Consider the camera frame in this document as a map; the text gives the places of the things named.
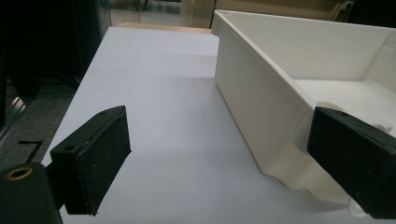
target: white cardboard box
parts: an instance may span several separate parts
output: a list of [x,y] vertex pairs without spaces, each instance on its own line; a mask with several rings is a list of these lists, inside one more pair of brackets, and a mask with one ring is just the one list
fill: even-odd
[[347,203],[308,155],[316,105],[396,136],[396,31],[217,10],[216,81],[257,163],[291,189]]

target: textured rubber surface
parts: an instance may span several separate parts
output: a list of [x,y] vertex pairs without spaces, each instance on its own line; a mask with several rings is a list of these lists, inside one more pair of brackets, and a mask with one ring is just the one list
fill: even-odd
[[98,113],[56,146],[50,155],[66,185],[67,212],[96,215],[130,152],[125,106]]
[[396,139],[346,113],[316,107],[308,152],[373,218],[396,218]]

